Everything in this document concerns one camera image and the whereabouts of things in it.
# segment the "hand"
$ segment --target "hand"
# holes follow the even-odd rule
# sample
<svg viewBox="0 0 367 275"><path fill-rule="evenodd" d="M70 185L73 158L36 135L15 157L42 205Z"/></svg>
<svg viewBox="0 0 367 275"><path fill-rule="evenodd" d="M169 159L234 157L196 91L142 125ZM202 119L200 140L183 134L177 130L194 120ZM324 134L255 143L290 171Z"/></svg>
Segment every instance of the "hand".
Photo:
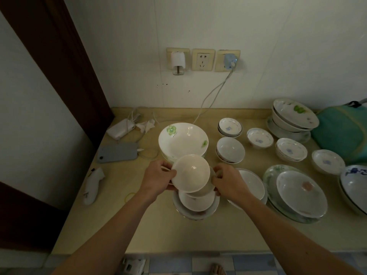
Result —
<svg viewBox="0 0 367 275"><path fill-rule="evenodd" d="M222 171L218 177L213 176L212 183L224 198L236 202L241 199L242 195L252 195L240 172L232 166L219 163L213 170Z"/></svg>
<svg viewBox="0 0 367 275"><path fill-rule="evenodd" d="M162 169L162 166L166 167L170 171ZM148 194L154 201L159 194L163 193L164 190L176 190L173 185L168 184L177 174L177 171L171 170L171 168L172 164L163 160L150 162L149 166L145 169L139 191L141 193Z"/></svg>

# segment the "crumpled tissue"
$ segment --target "crumpled tissue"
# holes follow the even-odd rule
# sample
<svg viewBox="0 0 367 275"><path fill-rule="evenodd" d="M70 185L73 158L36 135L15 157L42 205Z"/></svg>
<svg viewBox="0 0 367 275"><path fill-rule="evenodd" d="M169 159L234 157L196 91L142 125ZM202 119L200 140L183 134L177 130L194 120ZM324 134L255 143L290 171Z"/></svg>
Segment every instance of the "crumpled tissue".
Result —
<svg viewBox="0 0 367 275"><path fill-rule="evenodd" d="M154 126L155 120L151 119L149 121L141 122L140 124L136 124L138 128L140 128L140 132L145 134L152 129Z"/></svg>

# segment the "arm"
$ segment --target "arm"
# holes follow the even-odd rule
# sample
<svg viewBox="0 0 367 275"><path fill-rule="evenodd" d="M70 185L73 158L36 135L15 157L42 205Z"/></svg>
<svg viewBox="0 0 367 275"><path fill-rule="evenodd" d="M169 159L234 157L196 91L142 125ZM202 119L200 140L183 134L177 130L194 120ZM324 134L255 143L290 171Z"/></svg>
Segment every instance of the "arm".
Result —
<svg viewBox="0 0 367 275"><path fill-rule="evenodd" d="M52 275L114 274L145 210L176 175L164 161L152 161L145 170L139 191L87 242L63 262Z"/></svg>
<svg viewBox="0 0 367 275"><path fill-rule="evenodd" d="M223 172L222 178L213 178L213 184L221 195L247 213L287 274L360 274L255 198L238 170L223 163L214 168L216 172L219 170Z"/></svg>

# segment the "person's right hand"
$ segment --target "person's right hand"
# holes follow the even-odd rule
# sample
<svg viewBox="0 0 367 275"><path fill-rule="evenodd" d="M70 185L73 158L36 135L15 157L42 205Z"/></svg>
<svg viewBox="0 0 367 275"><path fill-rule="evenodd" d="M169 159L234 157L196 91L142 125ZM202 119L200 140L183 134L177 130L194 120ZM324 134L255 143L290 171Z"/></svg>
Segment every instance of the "person's right hand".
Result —
<svg viewBox="0 0 367 275"><path fill-rule="evenodd" d="M235 202L241 199L241 195L252 195L240 172L234 167L219 163L213 170L216 173L222 171L219 177L213 176L212 183L224 198Z"/></svg>

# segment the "person's left arm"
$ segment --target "person's left arm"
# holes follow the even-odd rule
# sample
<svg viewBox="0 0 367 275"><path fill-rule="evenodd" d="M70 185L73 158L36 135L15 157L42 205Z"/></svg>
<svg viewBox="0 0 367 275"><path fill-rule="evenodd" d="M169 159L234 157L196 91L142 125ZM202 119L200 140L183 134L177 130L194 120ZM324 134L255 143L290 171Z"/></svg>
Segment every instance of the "person's left arm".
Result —
<svg viewBox="0 0 367 275"><path fill-rule="evenodd" d="M145 170L139 191L52 275L114 274L145 210L159 194L172 188L168 183L176 171L163 171L161 166L172 168L165 161L152 161Z"/></svg>

